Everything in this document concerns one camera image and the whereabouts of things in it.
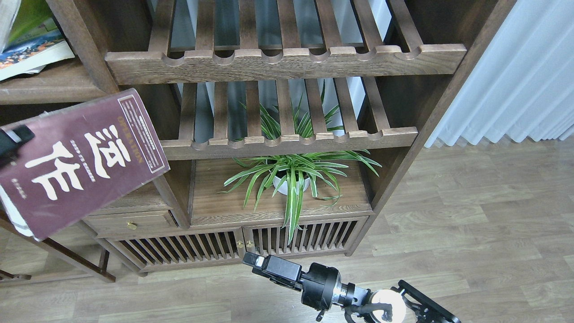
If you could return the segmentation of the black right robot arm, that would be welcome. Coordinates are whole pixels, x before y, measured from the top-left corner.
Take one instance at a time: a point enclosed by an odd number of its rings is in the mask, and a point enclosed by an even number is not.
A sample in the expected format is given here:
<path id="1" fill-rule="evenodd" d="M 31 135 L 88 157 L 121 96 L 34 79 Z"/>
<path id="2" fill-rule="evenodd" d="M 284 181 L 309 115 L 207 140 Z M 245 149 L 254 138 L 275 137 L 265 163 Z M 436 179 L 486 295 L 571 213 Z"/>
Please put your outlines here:
<path id="1" fill-rule="evenodd" d="M 459 322 L 458 317 L 404 280 L 396 288 L 373 291 L 352 283 L 343 284 L 336 268 L 318 262 L 303 271 L 295 262 L 252 252 L 246 252 L 242 262 L 252 267 L 252 273 L 301 292 L 301 303 L 318 311 L 318 322 L 332 305 L 342 308 L 348 323 L 353 322 L 353 315 L 367 323 L 401 323 L 407 309 L 414 312 L 418 323 Z"/>

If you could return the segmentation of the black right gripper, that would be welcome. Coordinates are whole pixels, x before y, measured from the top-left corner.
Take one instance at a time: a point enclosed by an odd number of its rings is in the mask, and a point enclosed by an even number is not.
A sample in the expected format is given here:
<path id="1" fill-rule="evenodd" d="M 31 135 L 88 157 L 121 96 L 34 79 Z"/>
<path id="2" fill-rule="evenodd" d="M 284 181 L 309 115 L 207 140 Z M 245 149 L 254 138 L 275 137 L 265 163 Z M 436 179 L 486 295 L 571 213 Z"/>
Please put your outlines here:
<path id="1" fill-rule="evenodd" d="M 366 314 L 369 289 L 359 288 L 356 284 L 343 284 L 339 271 L 332 266 L 312 263 L 308 272 L 302 266 L 278 256 L 260 256 L 246 252 L 242 263 L 252 266 L 252 273 L 269 278 L 271 282 L 302 292 L 304 305 L 324 312 L 332 304 L 343 309 L 353 309 L 355 313 Z"/>

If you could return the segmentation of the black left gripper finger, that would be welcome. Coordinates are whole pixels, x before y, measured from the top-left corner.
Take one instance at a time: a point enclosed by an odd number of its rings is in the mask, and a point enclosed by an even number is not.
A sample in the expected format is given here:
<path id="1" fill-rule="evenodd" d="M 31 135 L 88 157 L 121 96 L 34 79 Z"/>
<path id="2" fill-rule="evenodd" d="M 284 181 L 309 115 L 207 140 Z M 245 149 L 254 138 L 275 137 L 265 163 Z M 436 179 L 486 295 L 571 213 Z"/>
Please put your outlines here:
<path id="1" fill-rule="evenodd" d="M 21 125 L 10 130 L 0 131 L 0 167 L 6 167 L 18 158 L 18 150 L 35 138 L 33 131 L 26 125 Z"/>

